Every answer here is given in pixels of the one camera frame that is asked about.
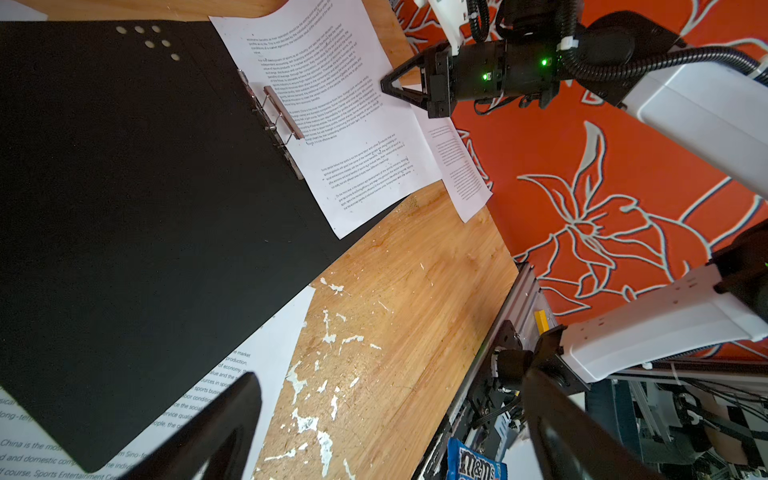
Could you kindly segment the blue folder black inside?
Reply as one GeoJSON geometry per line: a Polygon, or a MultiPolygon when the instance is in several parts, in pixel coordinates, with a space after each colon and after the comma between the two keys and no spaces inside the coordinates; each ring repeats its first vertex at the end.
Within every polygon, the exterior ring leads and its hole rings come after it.
{"type": "Polygon", "coordinates": [[[3,23],[5,474],[126,468],[370,229],[332,232],[212,24],[3,23]]]}

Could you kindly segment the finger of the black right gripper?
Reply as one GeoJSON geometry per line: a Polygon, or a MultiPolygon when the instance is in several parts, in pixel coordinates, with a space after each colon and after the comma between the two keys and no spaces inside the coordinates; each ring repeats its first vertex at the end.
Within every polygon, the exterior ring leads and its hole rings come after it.
{"type": "Polygon", "coordinates": [[[381,91],[423,111],[444,110],[444,44],[421,51],[380,81],[381,91]]]}

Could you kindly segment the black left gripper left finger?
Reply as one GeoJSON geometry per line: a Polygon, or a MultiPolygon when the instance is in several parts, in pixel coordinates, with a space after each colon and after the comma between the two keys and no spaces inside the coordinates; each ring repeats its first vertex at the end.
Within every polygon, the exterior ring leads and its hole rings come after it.
{"type": "Polygon", "coordinates": [[[123,477],[240,479],[261,406],[258,378],[247,372],[123,477]]]}

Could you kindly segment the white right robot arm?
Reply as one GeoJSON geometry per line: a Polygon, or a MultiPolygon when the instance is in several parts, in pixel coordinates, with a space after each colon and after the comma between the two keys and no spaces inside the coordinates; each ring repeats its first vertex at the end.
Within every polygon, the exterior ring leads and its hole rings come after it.
{"type": "Polygon", "coordinates": [[[569,80],[546,109],[462,102],[452,115],[505,244],[565,325],[648,297],[767,216],[764,198],[608,94],[569,80]]]}

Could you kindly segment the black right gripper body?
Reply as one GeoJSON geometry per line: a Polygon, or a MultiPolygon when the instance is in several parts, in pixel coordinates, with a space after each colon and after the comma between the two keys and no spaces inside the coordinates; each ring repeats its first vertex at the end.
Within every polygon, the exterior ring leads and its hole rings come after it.
{"type": "Polygon", "coordinates": [[[521,98],[544,109],[558,95],[558,57],[551,41],[525,37],[462,46],[425,54],[422,87],[431,118],[449,117],[459,102],[490,103],[521,98]]]}

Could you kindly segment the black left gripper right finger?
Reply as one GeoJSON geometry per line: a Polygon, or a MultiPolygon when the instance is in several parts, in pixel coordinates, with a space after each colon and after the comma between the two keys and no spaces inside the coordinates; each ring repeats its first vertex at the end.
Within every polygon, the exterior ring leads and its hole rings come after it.
{"type": "Polygon", "coordinates": [[[522,399],[545,479],[658,479],[538,370],[526,373],[522,399]]]}

